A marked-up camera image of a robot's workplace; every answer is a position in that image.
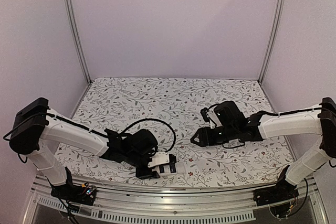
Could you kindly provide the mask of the purple battery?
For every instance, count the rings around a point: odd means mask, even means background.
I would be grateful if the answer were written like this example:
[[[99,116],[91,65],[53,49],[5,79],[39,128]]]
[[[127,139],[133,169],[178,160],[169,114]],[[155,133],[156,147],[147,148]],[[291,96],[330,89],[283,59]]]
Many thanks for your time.
[[[171,174],[177,173],[175,164],[170,164],[170,173]]]

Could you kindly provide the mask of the white remote control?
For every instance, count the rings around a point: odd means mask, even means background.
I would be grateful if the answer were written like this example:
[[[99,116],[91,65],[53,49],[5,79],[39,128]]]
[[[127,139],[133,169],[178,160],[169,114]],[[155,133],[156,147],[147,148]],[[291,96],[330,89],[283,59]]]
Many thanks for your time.
[[[155,168],[160,176],[172,176],[176,174],[185,174],[185,166],[183,163],[165,164]]]

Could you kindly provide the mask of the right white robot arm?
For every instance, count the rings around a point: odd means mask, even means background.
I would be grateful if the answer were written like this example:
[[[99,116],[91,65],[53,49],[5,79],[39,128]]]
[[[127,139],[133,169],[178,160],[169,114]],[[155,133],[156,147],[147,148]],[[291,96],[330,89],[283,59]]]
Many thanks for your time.
[[[281,172],[271,190],[276,201],[284,200],[304,178],[335,158],[335,102],[323,98],[308,108],[287,112],[258,111],[245,117],[234,101],[225,101],[204,108],[201,115],[208,127],[202,127],[191,138],[199,147],[216,146],[239,140],[260,142],[287,135],[316,134],[321,137],[297,161]]]

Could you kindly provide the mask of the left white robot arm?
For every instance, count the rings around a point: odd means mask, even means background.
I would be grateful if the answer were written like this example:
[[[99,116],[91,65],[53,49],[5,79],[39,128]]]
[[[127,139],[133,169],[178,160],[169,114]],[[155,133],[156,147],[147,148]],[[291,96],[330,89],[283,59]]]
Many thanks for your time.
[[[69,169],[57,161],[46,141],[80,148],[108,161],[127,163],[135,167],[139,179],[159,177],[153,169],[158,142],[149,130],[131,134],[109,129],[99,132],[62,116],[49,107],[45,98],[38,98],[17,112],[12,129],[3,139],[14,152],[30,160],[67,200],[77,197],[78,188],[71,183]]]

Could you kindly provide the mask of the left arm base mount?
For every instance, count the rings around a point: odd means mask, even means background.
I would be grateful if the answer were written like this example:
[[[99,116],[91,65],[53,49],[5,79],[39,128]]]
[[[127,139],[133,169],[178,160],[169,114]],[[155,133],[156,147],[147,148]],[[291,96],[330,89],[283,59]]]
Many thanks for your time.
[[[66,202],[75,202],[82,205],[92,206],[97,194],[95,185],[89,185],[88,182],[82,185],[75,185],[72,181],[70,170],[65,167],[66,182],[60,186],[51,186],[51,195],[55,198],[65,200]]]

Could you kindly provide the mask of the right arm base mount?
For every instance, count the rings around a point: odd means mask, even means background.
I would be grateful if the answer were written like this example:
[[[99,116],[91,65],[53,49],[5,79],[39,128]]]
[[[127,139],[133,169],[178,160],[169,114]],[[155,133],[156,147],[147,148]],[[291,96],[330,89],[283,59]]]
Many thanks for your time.
[[[296,200],[299,196],[297,186],[294,186],[285,180],[288,168],[289,165],[282,170],[274,186],[253,191],[253,200],[256,202],[257,206],[274,204],[290,199]],[[294,203],[287,203],[284,206],[272,207],[270,211],[276,218],[286,218],[290,215],[293,207]]]

